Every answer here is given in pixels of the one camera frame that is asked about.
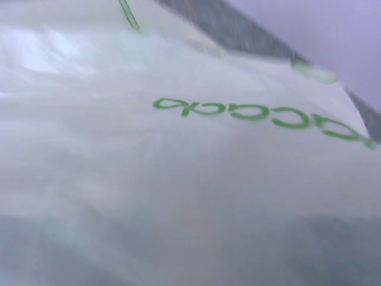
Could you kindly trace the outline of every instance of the plastic bag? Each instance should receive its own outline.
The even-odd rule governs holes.
[[[2,285],[380,280],[380,150],[349,116],[160,36],[0,35]]]

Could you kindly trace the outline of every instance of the purple wall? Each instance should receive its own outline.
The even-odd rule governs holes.
[[[381,110],[381,0],[226,0]]]

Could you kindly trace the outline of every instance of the green lettering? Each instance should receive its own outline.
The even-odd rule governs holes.
[[[172,101],[172,102],[175,102],[176,104],[162,105],[163,101]],[[159,100],[156,100],[152,105],[158,109],[169,109],[169,108],[175,108],[175,107],[180,107],[180,106],[186,107],[189,104],[186,101],[182,101],[182,100],[173,100],[171,98],[160,98]]]
[[[261,111],[261,113],[256,115],[243,115],[243,114],[234,112],[241,108],[257,108]],[[265,119],[270,114],[270,110],[266,106],[256,105],[256,104],[243,104],[243,105],[229,104],[229,111],[230,111],[230,114],[235,118],[240,118],[240,119],[245,119],[250,121],[258,121],[258,120]]]
[[[305,129],[305,128],[310,126],[310,118],[308,118],[308,116],[305,113],[301,112],[300,110],[298,110],[296,108],[278,107],[278,108],[274,108],[273,111],[277,112],[277,113],[278,112],[293,112],[293,113],[297,114],[302,119],[301,123],[287,123],[287,122],[281,121],[277,118],[273,118],[273,123],[275,125],[285,127],[285,128],[289,128],[289,129]]]
[[[335,137],[335,138],[339,138],[339,139],[343,139],[343,140],[347,140],[347,141],[358,141],[361,139],[359,133],[357,133],[355,130],[350,128],[348,125],[346,125],[340,121],[333,120],[333,119],[330,119],[327,117],[322,117],[318,114],[312,114],[312,116],[314,117],[316,126],[319,128],[324,128],[324,125],[326,123],[333,123],[333,124],[342,126],[344,128],[347,128],[347,130],[349,131],[349,134],[342,134],[342,133],[337,133],[337,132],[334,132],[331,130],[324,130],[323,129],[323,133],[325,135]]]
[[[199,102],[193,102],[192,104],[189,104],[188,106],[184,107],[181,116],[187,117],[189,115],[189,112],[191,112],[191,111],[193,111],[193,112],[195,112],[197,114],[200,114],[200,115],[208,115],[208,116],[210,116],[210,115],[220,114],[220,113],[222,113],[222,112],[224,112],[226,110],[225,105],[223,105],[221,103],[205,103],[205,104],[201,104],[201,106],[203,106],[203,107],[208,107],[208,106],[217,107],[217,109],[214,110],[214,111],[196,110],[197,106],[199,106]]]

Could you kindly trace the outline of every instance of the gray surface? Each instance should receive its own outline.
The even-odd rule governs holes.
[[[207,32],[228,49],[278,58],[298,58],[295,51],[245,18],[221,0],[159,0]],[[381,116],[355,95],[357,106],[373,140],[381,143]]]

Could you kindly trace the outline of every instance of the white plastic bag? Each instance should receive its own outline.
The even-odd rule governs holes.
[[[127,10],[130,12],[123,11],[123,6],[127,6]],[[126,17],[131,17],[131,15],[133,20],[138,23],[139,32],[142,35],[154,36],[159,34],[161,37],[171,39],[171,41],[180,40],[183,43],[196,46],[202,51],[211,53],[212,56],[223,57],[226,61],[240,67],[267,74],[272,78],[276,77],[278,81],[296,90],[296,93],[301,94],[299,96],[305,97],[313,104],[334,114],[334,116],[347,122],[361,133],[367,133],[358,110],[344,92],[340,83],[326,85],[306,79],[290,69],[288,61],[285,60],[255,58],[236,52],[227,53],[196,27],[164,9],[153,0],[81,0],[79,2],[73,0],[61,2],[56,0],[34,0],[23,2],[22,5],[19,2],[5,2],[2,4],[2,9],[0,9],[0,23],[15,27],[27,26],[32,30],[39,30],[40,33],[38,33],[39,36],[36,36],[36,34],[28,31],[18,32],[13,37],[11,36],[11,40],[8,38],[6,41],[8,46],[7,48],[3,47],[3,49],[12,50],[16,44],[20,47],[18,50],[21,50],[21,53],[29,54],[29,59],[36,59],[35,62],[41,62],[41,53],[39,52],[41,46],[49,46],[50,54],[59,53],[61,62],[68,61],[68,57],[73,56],[70,53],[72,49],[69,48],[69,51],[65,51],[65,48],[73,44],[73,42],[78,47],[78,36],[72,35],[70,39],[65,39],[65,37],[60,36],[60,31],[57,32],[54,29],[63,29],[71,33],[80,26],[81,29],[91,30],[93,33],[98,34],[97,41],[103,42],[102,47],[107,52],[110,52],[108,54],[108,58],[110,58],[115,52],[113,47],[103,41],[101,33],[113,29],[113,37],[120,37],[118,31],[131,29],[129,26],[130,20],[126,20]],[[8,33],[3,32],[2,34],[3,38],[4,35],[5,38],[9,36]],[[25,45],[36,47],[32,48],[32,51],[25,51]],[[16,53],[17,58],[20,57],[18,50],[13,51]]]
[[[155,35],[0,35],[1,285],[379,281],[380,151],[343,113]]]

